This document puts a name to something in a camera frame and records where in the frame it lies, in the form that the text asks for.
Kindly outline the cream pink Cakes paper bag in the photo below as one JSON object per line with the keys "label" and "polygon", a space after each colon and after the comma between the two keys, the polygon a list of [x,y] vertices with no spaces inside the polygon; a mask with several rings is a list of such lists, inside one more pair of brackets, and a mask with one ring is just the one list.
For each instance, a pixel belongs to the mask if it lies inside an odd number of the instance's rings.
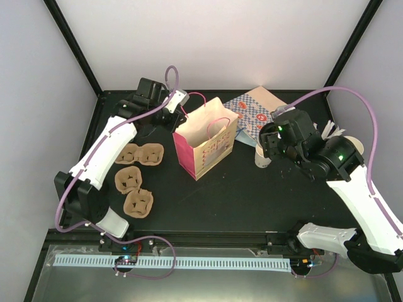
{"label": "cream pink Cakes paper bag", "polygon": [[182,112],[186,121],[173,133],[174,146],[180,166],[197,181],[232,152],[238,114],[218,97]]}

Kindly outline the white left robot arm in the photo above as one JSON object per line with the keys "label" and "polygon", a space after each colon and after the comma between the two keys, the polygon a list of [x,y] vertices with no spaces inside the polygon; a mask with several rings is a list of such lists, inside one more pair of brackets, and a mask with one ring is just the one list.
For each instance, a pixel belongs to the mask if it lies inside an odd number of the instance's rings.
{"label": "white left robot arm", "polygon": [[161,126],[170,132],[184,122],[181,106],[189,95],[177,87],[161,93],[167,87],[156,81],[142,78],[135,92],[115,105],[99,137],[82,159],[69,172],[58,172],[55,188],[60,199],[54,223],[60,232],[73,228],[62,228],[62,211],[78,215],[81,223],[92,224],[97,230],[113,236],[113,243],[121,251],[130,250],[135,244],[135,235],[128,231],[129,223],[104,200],[103,183],[111,166],[124,147],[145,125]]}

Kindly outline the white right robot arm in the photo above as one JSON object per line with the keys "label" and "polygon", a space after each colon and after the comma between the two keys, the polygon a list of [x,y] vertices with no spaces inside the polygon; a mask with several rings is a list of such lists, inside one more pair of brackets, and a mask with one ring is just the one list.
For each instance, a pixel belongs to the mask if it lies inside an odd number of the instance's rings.
{"label": "white right robot arm", "polygon": [[294,254],[321,249],[347,257],[369,274],[402,270],[402,223],[371,181],[362,155],[344,136],[323,138],[307,112],[280,106],[263,126],[259,144],[270,160],[290,159],[311,180],[324,180],[343,200],[358,228],[333,228],[313,223],[289,234]]}

